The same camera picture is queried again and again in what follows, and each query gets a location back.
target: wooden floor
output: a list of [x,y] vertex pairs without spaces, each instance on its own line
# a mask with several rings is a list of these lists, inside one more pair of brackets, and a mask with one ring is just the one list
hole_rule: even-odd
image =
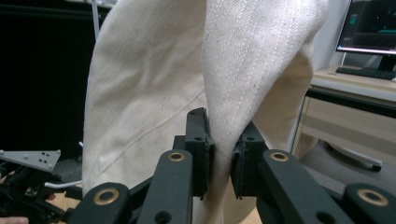
[[261,224],[262,220],[260,219],[259,213],[257,212],[257,209],[255,208],[250,215],[248,215],[245,220],[243,220],[240,224]]
[[65,198],[64,193],[57,193],[55,194],[56,198],[54,200],[47,201],[49,203],[52,203],[53,205],[63,209],[66,211],[68,208],[75,208],[79,200],[74,200],[70,198]]

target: white cloth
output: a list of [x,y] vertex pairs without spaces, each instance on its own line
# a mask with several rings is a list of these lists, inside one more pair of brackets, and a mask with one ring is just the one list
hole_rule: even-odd
[[150,177],[187,112],[208,109],[214,174],[194,223],[236,223],[254,207],[227,189],[233,147],[250,120],[284,148],[312,77],[312,38],[327,0],[121,0],[96,43],[83,152],[87,192]]

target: white wall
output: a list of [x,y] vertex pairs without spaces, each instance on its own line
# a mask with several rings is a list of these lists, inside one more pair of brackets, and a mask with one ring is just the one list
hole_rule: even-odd
[[343,53],[335,52],[335,46],[348,6],[349,0],[329,0],[328,18],[314,38],[314,71],[341,63]]

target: black metal bracket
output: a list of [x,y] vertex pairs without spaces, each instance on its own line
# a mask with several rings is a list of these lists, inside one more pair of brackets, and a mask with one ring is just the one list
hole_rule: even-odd
[[[186,135],[175,136],[173,149],[161,155],[153,177],[132,189],[120,183],[99,185],[87,193],[75,210],[66,213],[60,210],[56,218],[41,218],[37,223],[60,217],[71,224],[191,223],[192,197],[203,198],[209,188],[213,143],[208,127],[205,110],[192,110],[187,116]],[[9,183],[29,179],[30,173],[17,173]],[[251,122],[235,146],[231,178],[237,199],[257,198],[263,223],[392,223],[396,220],[393,195],[366,184],[348,185],[344,195],[324,189],[291,154],[268,149]],[[9,203],[26,203],[21,200],[21,191],[12,193],[17,186],[8,185],[8,191],[2,193],[13,195]],[[32,206],[19,208],[32,217],[57,211]]]

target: monitor screen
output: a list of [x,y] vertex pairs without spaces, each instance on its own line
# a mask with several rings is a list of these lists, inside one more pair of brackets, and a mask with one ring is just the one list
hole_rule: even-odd
[[351,0],[337,50],[396,55],[396,0]]

